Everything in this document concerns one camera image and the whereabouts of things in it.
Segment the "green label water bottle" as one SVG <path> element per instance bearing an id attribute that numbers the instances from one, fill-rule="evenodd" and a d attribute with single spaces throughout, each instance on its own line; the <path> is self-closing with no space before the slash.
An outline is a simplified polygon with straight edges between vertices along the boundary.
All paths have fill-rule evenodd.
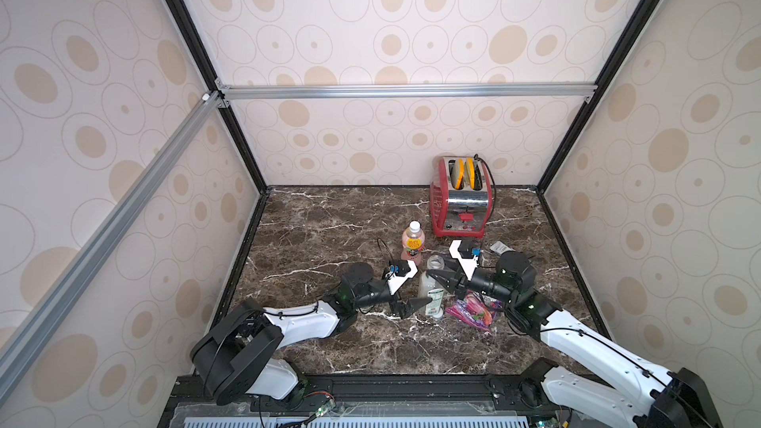
<path id="1" fill-rule="evenodd" d="M 428 275 L 432 269 L 444 269 L 444 259 L 442 256 L 434 254 L 426 261 L 425 270 L 422 272 L 419 282 L 418 296 L 428 297 L 430 301 L 425 305 L 423 314 L 434 319 L 441 319 L 444 316 L 442 301 L 444 288 L 433 278 Z"/>

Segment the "clear pink drink bottle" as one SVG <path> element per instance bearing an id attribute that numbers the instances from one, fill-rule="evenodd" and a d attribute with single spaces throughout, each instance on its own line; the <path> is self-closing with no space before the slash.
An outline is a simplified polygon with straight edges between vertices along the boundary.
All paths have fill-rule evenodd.
<path id="1" fill-rule="evenodd" d="M 425 234 L 421 226 L 419 232 L 411 232 L 409 225 L 402 233 L 402 259 L 414 261 L 416 267 L 422 263 L 422 249 L 425 243 Z"/>

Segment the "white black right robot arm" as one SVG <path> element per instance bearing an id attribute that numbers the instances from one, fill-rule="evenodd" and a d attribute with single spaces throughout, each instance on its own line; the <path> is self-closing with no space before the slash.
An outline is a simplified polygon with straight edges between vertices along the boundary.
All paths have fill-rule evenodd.
<path id="1" fill-rule="evenodd" d="M 723 422 L 706 383 L 694 372 L 672 372 L 600 336 L 534 286 L 536 271 L 523 253 L 507 251 L 493 269 L 453 248 L 443 269 L 428 275 L 463 298 L 498 300 L 503 314 L 527 335 L 592 371 L 593 382 L 563 367 L 538 378 L 545 396 L 610 427 L 719 427 Z"/>

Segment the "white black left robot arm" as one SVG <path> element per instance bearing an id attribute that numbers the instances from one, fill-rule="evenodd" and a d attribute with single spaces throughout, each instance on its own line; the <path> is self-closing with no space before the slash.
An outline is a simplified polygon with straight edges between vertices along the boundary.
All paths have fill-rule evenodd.
<path id="1" fill-rule="evenodd" d="M 380 279 L 366 263 L 350 265 L 340 283 L 315 303 L 289 308 L 263 307 L 252 297 L 214 325 L 190 350 L 203 390 L 219 405 L 242 396 L 283 400 L 301 397 L 305 378 L 277 350 L 311 339 L 337 336 L 360 312 L 386 303 L 396 317 L 414 315 L 432 299 L 403 301 L 400 289 L 418 273 L 415 263 L 392 260 Z"/>

